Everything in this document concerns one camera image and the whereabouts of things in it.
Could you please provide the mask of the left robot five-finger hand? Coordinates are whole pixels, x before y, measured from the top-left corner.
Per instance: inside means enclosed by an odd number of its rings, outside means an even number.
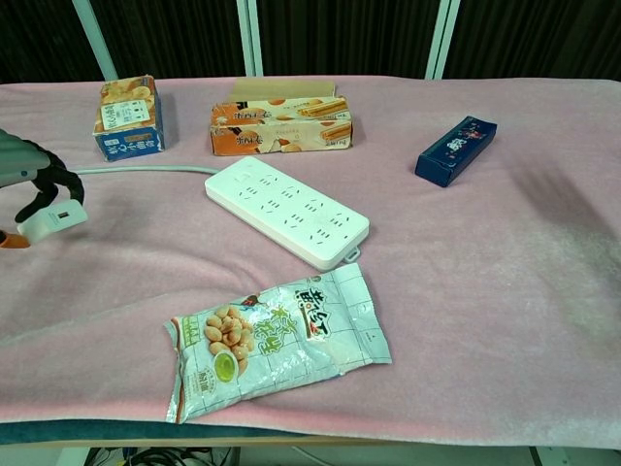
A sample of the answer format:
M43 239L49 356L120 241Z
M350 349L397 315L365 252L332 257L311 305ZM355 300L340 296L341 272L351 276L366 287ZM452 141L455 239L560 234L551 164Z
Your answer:
M26 249L88 220L79 176L53 152L2 131L1 185L26 182L33 183L38 193L16 214L17 232L1 232L3 249Z

